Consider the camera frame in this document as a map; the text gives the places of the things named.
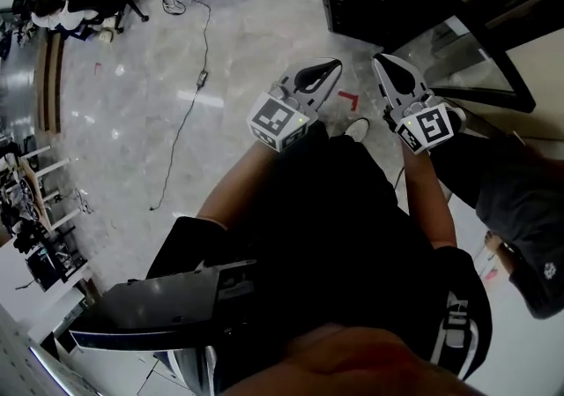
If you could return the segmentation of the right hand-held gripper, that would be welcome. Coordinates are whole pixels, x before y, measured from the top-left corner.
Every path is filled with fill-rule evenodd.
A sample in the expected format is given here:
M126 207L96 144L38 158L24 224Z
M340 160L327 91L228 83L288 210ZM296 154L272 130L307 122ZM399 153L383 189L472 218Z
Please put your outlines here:
M415 66L392 55L374 55L372 63L381 92L393 108L394 132L412 153L422 153L453 137L447 104L433 92L425 92L427 83Z

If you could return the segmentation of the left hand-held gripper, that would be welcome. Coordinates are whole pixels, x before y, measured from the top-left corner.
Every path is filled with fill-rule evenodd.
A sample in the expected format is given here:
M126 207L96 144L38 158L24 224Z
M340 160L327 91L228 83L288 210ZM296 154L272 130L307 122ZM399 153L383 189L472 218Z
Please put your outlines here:
M315 57L291 64L269 92L262 92L247 118L251 134L282 152L304 138L318 119L342 73L336 58Z

